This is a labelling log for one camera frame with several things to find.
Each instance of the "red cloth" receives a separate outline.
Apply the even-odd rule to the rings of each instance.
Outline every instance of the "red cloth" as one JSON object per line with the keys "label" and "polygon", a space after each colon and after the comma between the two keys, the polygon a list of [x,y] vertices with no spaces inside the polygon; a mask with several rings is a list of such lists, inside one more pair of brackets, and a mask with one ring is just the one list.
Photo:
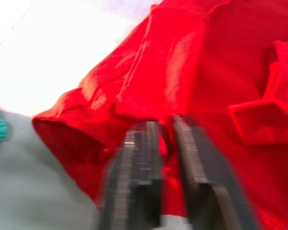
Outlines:
{"label": "red cloth", "polygon": [[[288,230],[288,0],[165,0],[33,125],[98,203],[130,124],[172,113],[232,162],[263,229]],[[163,213],[185,216],[167,154]]]}

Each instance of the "red garment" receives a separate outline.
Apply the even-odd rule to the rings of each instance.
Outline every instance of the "red garment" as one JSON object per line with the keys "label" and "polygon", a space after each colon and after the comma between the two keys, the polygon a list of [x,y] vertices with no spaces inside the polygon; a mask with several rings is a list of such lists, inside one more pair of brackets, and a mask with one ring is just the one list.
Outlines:
{"label": "red garment", "polygon": [[[288,0],[165,0],[33,125],[98,203],[130,124],[172,113],[229,158],[263,229],[288,230]],[[163,213],[185,216],[174,152],[164,175]]]}

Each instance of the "red fabric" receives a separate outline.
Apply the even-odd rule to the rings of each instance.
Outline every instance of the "red fabric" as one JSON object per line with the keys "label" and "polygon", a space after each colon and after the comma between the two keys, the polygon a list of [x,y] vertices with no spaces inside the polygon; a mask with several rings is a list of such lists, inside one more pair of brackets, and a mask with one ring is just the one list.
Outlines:
{"label": "red fabric", "polygon": [[[157,118],[169,129],[172,113],[232,162],[263,229],[288,230],[288,0],[165,0],[33,125],[98,203],[127,128]],[[163,213],[185,216],[167,154]]]}

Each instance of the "red shirt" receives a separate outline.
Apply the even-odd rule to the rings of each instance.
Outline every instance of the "red shirt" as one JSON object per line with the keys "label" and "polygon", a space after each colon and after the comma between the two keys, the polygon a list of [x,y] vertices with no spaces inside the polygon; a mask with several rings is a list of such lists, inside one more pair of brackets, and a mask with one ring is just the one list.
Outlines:
{"label": "red shirt", "polygon": [[[165,0],[33,125],[98,203],[138,119],[193,117],[233,164],[263,229],[288,230],[288,0]],[[163,213],[185,216],[177,155]]]}

